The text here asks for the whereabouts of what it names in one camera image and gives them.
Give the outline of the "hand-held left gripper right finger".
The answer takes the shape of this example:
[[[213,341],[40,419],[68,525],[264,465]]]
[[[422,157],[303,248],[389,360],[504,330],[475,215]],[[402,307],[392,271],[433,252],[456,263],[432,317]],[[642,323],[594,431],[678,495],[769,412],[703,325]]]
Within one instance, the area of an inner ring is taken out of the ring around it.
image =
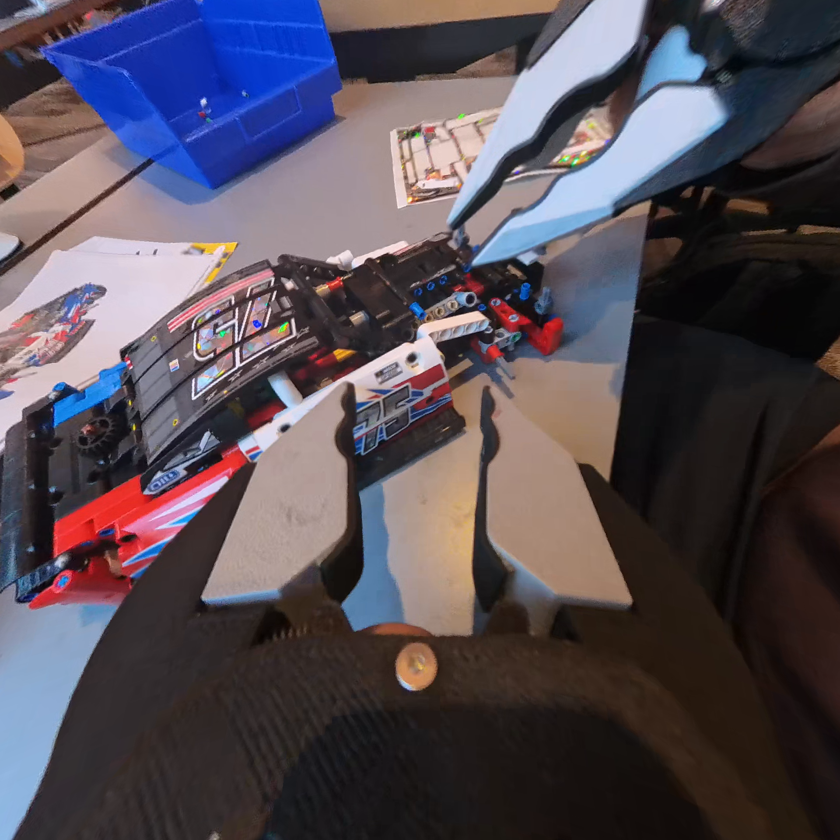
[[[565,607],[629,612],[634,599],[574,457],[491,385],[479,428],[472,576],[481,612],[519,606],[532,635],[549,634]]]

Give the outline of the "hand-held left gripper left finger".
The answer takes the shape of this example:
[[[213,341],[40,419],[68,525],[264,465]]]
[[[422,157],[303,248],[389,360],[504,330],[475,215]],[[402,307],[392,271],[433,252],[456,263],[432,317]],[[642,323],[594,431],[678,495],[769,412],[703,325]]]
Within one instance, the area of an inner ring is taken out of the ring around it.
[[[202,599],[274,601],[321,586],[342,603],[364,568],[353,428],[355,392],[337,383],[255,463]]]

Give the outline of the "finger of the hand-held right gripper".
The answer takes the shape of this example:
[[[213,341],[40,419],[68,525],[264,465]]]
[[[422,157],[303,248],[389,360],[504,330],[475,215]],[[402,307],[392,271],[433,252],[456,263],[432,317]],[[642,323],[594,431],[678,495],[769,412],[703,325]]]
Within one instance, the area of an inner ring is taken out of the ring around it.
[[[537,37],[494,129],[448,216],[466,224],[509,174],[566,143],[581,115],[625,76],[643,42],[650,2],[559,2]]]
[[[611,216],[623,200],[727,120],[710,87],[659,87],[601,155],[510,215],[476,252],[476,266],[518,256]]]

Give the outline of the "red white toy race car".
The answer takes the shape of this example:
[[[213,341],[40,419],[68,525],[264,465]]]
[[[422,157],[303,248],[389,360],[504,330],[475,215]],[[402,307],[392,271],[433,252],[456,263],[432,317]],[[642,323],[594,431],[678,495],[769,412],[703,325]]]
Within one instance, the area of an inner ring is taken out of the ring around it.
[[[472,266],[446,232],[362,259],[281,255],[216,280],[125,344],[85,388],[22,409],[2,453],[2,590],[32,609],[120,602],[235,472],[341,380],[359,487],[465,428],[448,367],[510,378],[560,347],[537,257]]]

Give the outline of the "person's right forearm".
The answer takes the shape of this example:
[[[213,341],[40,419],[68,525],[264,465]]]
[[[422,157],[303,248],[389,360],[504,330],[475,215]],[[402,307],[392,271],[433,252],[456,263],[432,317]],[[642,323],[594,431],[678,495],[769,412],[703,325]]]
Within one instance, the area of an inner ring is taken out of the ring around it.
[[[839,83],[820,91],[741,163],[769,172],[821,160],[839,149]]]

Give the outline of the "holographic sticker sheet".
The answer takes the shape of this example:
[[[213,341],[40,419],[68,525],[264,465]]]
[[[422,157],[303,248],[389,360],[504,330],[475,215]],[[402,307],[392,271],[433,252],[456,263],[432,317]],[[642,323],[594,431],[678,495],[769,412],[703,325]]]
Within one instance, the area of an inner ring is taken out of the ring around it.
[[[456,195],[497,123],[500,108],[461,113],[455,118],[418,122],[390,133],[395,200],[398,208]],[[605,107],[585,114],[564,149],[549,163],[520,165],[510,181],[572,170],[610,143],[613,128]]]

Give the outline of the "person's black pants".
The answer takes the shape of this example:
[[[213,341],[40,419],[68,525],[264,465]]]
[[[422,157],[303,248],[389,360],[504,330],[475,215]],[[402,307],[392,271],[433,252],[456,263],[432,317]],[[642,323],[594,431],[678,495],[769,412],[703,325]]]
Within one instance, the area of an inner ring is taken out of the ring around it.
[[[719,609],[760,496],[838,425],[838,231],[713,235],[638,296],[611,482]]]

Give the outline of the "person's brown sweater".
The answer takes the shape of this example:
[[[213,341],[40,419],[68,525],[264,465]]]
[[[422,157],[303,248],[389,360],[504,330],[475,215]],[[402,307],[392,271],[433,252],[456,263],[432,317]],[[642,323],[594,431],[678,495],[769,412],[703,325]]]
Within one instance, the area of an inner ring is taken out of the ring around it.
[[[838,428],[763,496],[739,627],[805,809],[838,838]]]

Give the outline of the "open toy instruction booklet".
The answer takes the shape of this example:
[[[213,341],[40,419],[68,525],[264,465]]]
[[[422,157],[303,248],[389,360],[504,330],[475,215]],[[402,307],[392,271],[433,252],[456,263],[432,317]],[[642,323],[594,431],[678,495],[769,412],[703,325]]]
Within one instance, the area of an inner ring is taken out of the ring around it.
[[[1,313],[1,437],[58,385],[70,407],[120,362],[121,348],[203,290],[237,248],[92,237],[55,250]]]

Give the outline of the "blue plastic bin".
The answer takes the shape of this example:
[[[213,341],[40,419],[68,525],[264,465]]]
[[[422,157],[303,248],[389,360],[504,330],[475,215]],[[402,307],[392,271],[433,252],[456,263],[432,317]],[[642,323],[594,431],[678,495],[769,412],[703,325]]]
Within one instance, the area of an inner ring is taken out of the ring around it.
[[[132,152],[209,188],[334,118],[317,1],[167,1],[43,49]]]

